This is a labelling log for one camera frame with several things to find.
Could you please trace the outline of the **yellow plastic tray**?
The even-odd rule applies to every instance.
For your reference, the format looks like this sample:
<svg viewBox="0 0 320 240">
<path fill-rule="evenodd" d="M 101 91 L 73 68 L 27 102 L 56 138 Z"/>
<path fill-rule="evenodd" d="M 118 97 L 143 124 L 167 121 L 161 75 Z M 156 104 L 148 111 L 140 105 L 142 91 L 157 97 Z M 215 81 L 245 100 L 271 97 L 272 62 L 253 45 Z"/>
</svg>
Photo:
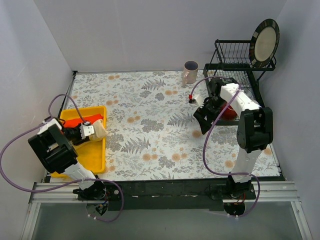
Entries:
<svg viewBox="0 0 320 240">
<path fill-rule="evenodd" d="M 76 109 L 66 109 L 61 112 L 60 118 L 65 121 L 65 127 L 75 127 L 76 124 L 81 123 L 79 114 L 82 117 L 94 123 L 97 120 L 102 120 L 103 125 L 107 124 L 107 109 L 105 106 L 94 106 L 80 108 L 79 112 Z M 106 139 L 102 138 L 100 141 L 88 141 L 75 147 L 78 154 L 77 160 L 87 170 L 92 171 L 95 175 L 102 174 L 106 168 Z"/>
</svg>

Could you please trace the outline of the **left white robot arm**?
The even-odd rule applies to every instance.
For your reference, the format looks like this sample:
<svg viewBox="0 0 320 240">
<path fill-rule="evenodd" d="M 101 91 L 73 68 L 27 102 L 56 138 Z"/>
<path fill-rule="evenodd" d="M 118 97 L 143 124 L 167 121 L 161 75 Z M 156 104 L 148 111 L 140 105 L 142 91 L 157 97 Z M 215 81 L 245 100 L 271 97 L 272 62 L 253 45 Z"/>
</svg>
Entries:
<svg viewBox="0 0 320 240">
<path fill-rule="evenodd" d="M 56 117 L 44 120 L 36 135 L 28 143 L 49 173 L 64 174 L 79 180 L 75 193 L 85 200 L 102 200 L 107 189 L 98 177 L 78 161 L 76 147 L 102 140 L 106 129 L 101 119 L 93 124 L 81 122 L 75 127 L 64 127 Z"/>
</svg>

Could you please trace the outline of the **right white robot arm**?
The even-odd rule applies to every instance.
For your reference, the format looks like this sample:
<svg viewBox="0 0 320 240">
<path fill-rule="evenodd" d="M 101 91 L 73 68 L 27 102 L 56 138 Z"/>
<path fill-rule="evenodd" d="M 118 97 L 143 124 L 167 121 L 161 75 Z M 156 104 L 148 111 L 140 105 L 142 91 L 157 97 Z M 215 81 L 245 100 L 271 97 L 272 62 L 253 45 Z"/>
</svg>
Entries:
<svg viewBox="0 0 320 240">
<path fill-rule="evenodd" d="M 237 199 L 253 190 L 252 171 L 262 151 L 273 141 L 273 111 L 251 100 L 232 77 L 207 77 L 210 96 L 202 99 L 190 93 L 189 103 L 196 103 L 193 116 L 202 134 L 209 136 L 228 108 L 238 117 L 236 140 L 239 152 L 226 183 L 209 189 L 216 199 Z"/>
</svg>

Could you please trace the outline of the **beige t shirt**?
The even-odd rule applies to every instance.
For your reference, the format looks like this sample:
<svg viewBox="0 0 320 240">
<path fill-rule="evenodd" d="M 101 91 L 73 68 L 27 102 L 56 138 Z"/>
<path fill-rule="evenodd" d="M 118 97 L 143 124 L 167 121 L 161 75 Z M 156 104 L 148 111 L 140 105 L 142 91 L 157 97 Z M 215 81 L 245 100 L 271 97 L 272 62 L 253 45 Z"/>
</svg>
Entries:
<svg viewBox="0 0 320 240">
<path fill-rule="evenodd" d="M 103 138 L 107 136 L 107 130 L 104 127 L 104 122 L 102 119 L 96 120 L 93 124 L 94 133 L 89 136 L 89 140 L 92 142 L 101 141 Z"/>
</svg>

